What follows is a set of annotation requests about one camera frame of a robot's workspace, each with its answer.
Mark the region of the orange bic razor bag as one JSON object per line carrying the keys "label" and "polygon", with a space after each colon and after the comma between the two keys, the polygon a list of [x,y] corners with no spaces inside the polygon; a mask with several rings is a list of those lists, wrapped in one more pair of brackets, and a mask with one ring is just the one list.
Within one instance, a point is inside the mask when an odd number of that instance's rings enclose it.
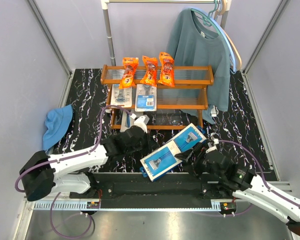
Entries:
{"label": "orange bic razor bag", "polygon": [[168,53],[160,52],[159,60],[161,63],[161,70],[158,83],[168,87],[174,87],[174,59]]}
{"label": "orange bic razor bag", "polygon": [[142,60],[146,72],[143,78],[140,80],[140,83],[144,85],[157,87],[157,67],[158,67],[157,58],[143,55]]}
{"label": "orange bic razor bag", "polygon": [[122,60],[124,73],[121,78],[119,89],[126,89],[134,87],[136,84],[134,82],[134,76],[139,65],[138,57],[124,57]]}

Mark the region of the blue razor box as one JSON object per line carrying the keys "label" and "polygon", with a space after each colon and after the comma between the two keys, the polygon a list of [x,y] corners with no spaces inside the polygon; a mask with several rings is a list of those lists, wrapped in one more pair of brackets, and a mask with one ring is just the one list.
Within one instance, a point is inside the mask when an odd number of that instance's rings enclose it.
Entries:
{"label": "blue razor box", "polygon": [[140,160],[139,170],[143,177],[154,182],[182,163],[175,157],[179,153],[181,151],[174,143],[162,146]]}
{"label": "blue razor box", "polygon": [[204,136],[205,131],[196,127],[193,123],[189,124],[183,130],[181,130],[177,135],[172,137],[169,142],[176,144],[181,152],[185,152],[193,148],[197,143],[203,143],[207,140]]}

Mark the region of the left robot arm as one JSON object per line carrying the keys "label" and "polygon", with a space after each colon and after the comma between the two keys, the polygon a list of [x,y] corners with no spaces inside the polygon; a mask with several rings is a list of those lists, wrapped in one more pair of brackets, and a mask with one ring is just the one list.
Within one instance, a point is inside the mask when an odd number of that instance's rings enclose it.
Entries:
{"label": "left robot arm", "polygon": [[98,193],[97,184],[85,174],[75,177],[71,173],[102,166],[136,152],[150,153],[158,147],[147,130],[134,125],[81,150],[52,155],[37,151],[19,171],[18,181],[22,182],[22,191],[29,202],[41,200],[53,192],[75,192],[93,198]]}

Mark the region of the white Harry's razor box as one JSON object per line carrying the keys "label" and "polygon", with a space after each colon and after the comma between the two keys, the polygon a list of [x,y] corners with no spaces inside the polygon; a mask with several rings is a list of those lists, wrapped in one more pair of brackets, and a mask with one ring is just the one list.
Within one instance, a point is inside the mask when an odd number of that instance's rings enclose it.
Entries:
{"label": "white Harry's razor box", "polygon": [[123,111],[121,116],[120,132],[124,132],[130,127],[131,127],[131,117],[126,111]]}

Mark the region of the Gillette razor blister pack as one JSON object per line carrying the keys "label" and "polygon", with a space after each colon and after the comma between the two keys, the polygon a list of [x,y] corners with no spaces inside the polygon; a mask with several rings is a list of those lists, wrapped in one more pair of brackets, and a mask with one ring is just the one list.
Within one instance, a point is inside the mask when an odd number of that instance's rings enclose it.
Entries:
{"label": "Gillette razor blister pack", "polygon": [[136,112],[154,112],[157,110],[157,88],[155,86],[136,85],[134,110]]}

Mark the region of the orange BIC razor bag front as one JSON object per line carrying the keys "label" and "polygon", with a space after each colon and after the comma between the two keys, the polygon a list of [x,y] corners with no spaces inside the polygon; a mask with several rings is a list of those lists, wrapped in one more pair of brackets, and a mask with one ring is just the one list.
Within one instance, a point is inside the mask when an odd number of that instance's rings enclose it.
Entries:
{"label": "orange BIC razor bag front", "polygon": [[124,73],[121,78],[119,89],[126,89],[134,87],[136,84],[134,82],[134,76],[139,65],[138,57],[124,57],[122,60]]}

